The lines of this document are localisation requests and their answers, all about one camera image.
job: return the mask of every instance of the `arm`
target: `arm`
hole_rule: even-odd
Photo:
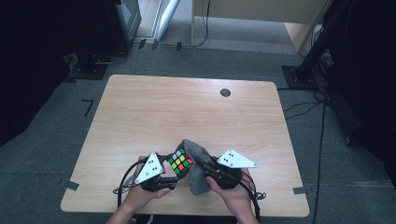
[[[242,169],[242,171],[250,176],[248,169]],[[234,189],[221,189],[212,177],[208,176],[206,181],[210,188],[222,197],[225,205],[227,205],[240,224],[259,223],[251,210],[251,200],[248,192],[242,186],[238,185]]]
[[[134,176],[138,176],[140,169],[142,169],[143,164],[138,164],[136,170],[134,171]],[[148,204],[152,199],[159,199],[165,194],[169,193],[170,189],[160,189],[156,192],[148,192],[143,190],[140,186],[131,188],[128,195],[117,209],[117,211],[111,216],[107,221],[107,224],[123,224],[129,223],[131,217],[140,208]]]

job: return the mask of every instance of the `wooden table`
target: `wooden table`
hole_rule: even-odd
[[[220,90],[231,91],[229,97]],[[112,76],[96,111],[61,207],[69,212],[108,212],[117,207],[117,188],[139,155],[174,152],[182,139],[205,147],[213,156],[228,148],[259,164],[250,169],[262,216],[305,217],[309,208],[272,82],[183,77]],[[167,175],[173,175],[165,166]],[[151,201],[140,214],[228,216],[214,192],[193,196],[188,178],[171,193]]]
[[[206,16],[208,1],[192,0],[192,45],[195,17]],[[332,0],[213,0],[210,2],[209,17],[285,22],[294,49],[301,52],[315,27],[321,24],[331,2]]]

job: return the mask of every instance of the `wire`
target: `wire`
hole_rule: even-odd
[[[256,214],[256,219],[259,221],[259,223],[261,223],[260,207],[259,207],[259,204],[257,203],[256,197],[253,195],[251,190],[244,183],[242,183],[242,181],[239,181],[239,185],[242,186],[247,191],[247,193],[254,205],[254,212]]]
[[[124,183],[124,181],[125,181],[125,179],[126,179],[126,176],[128,176],[128,174],[131,172],[131,170],[134,169],[134,168],[136,167],[137,164],[146,162],[147,159],[148,159],[148,157],[146,157],[146,158],[143,159],[143,160],[140,160],[140,161],[135,162],[131,167],[129,167],[128,171],[125,173],[125,175],[123,176],[123,178],[122,178],[122,180],[121,180],[121,182],[120,182],[119,189],[122,189],[123,183]],[[118,191],[118,195],[117,195],[117,196],[118,196],[118,197],[117,197],[117,205],[118,205],[118,207],[120,207],[120,205],[121,205],[121,195],[122,195],[122,191],[119,190],[119,191]]]
[[[326,114],[326,103],[323,104],[322,122],[321,122],[321,129],[320,129],[320,141],[319,141],[319,152],[318,152],[317,197],[315,198],[314,217],[312,220],[313,224],[315,224],[317,222],[317,214],[318,214],[318,199],[319,199],[319,191],[320,191],[320,171],[321,171],[321,153],[322,153],[322,146],[323,146],[325,114]]]
[[[125,56],[126,56],[126,52],[124,52],[123,55],[122,55],[122,57],[121,57],[120,59],[116,60],[115,62],[101,63],[101,62],[93,61],[93,63],[98,63],[98,64],[113,64],[113,63],[119,63],[120,61],[122,61],[122,59],[125,58]]]
[[[355,0],[352,1],[352,3],[350,4],[350,8],[349,8],[349,12],[347,14],[347,20],[346,20],[346,34],[344,36],[344,43],[343,46],[345,45],[345,43],[347,42],[347,27],[349,26],[349,19],[350,19],[350,12],[352,11],[352,7],[353,4],[355,3]]]
[[[316,103],[315,105],[309,107],[309,109],[307,109],[304,113],[293,115],[293,116],[291,116],[291,117],[286,118],[286,120],[292,119],[292,118],[295,118],[295,117],[298,117],[298,116],[301,116],[301,115],[305,115],[305,114],[307,114],[312,108],[314,108],[315,106],[320,105],[320,104],[321,104],[321,102]]]
[[[310,102],[310,103],[300,103],[300,104],[297,104],[297,105],[314,105],[314,104],[317,104],[317,103],[318,103],[318,102]],[[289,107],[289,108],[283,110],[283,112],[287,112],[287,111],[293,109],[293,108],[294,108],[295,106],[297,106],[297,105],[292,105],[291,107]]]

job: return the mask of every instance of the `black cable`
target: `black cable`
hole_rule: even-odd
[[[147,160],[148,160],[148,157],[146,157],[146,158],[143,159],[143,160],[140,160],[140,161],[135,162],[131,167],[129,167],[129,169],[127,170],[127,172],[125,173],[125,175],[123,176],[123,178],[122,178],[122,180],[121,180],[121,182],[120,182],[120,187],[119,187],[119,189],[122,189],[123,183],[124,183],[124,181],[125,181],[125,179],[126,179],[126,176],[128,176],[128,174],[131,172],[131,170],[134,169],[134,168],[136,167],[137,164],[139,164],[139,163],[144,163],[144,162],[146,162]],[[120,205],[121,205],[121,199],[122,199],[121,195],[122,195],[122,190],[119,190],[119,191],[118,191],[118,195],[117,195],[117,196],[118,196],[118,197],[117,197],[117,207],[120,207]]]
[[[321,171],[321,153],[323,146],[323,134],[324,134],[324,117],[326,113],[326,103],[323,104],[322,111],[322,122],[321,122],[321,130],[320,130],[320,141],[319,141],[319,152],[318,152],[318,178],[317,178],[317,197],[315,198],[315,208],[314,208],[314,217],[312,219],[312,223],[315,224],[317,221],[317,213],[318,213],[318,198],[320,191],[320,171]]]
[[[309,107],[309,109],[307,109],[304,113],[293,115],[291,117],[286,118],[286,120],[292,119],[292,118],[295,118],[295,117],[298,117],[298,116],[301,116],[301,115],[304,115],[304,114],[307,114],[312,108],[314,108],[315,106],[320,105],[320,104],[321,104],[321,102],[316,103],[315,105]]]
[[[259,221],[259,223],[261,223],[260,207],[259,207],[259,204],[257,203],[257,200],[256,200],[255,196],[253,195],[251,190],[244,183],[242,183],[242,181],[239,181],[239,185],[242,186],[247,191],[248,196],[250,197],[251,201],[253,201],[254,212],[255,212],[255,215],[256,215],[256,219]]]
[[[309,102],[309,103],[299,103],[299,104],[297,104],[297,105],[314,105],[314,104],[317,104],[317,103],[318,103],[318,102]],[[287,112],[287,111],[293,109],[293,108],[294,108],[295,106],[297,106],[297,105],[292,105],[291,107],[289,107],[289,108],[283,110],[283,112]]]
[[[116,60],[116,61],[114,61],[114,62],[105,62],[105,63],[101,63],[101,62],[93,61],[93,63],[97,63],[97,64],[113,64],[113,63],[119,63],[120,61],[122,61],[122,59],[125,58],[125,56],[126,56],[126,52],[123,53],[123,55],[121,56],[120,59],[118,59],[118,60]]]

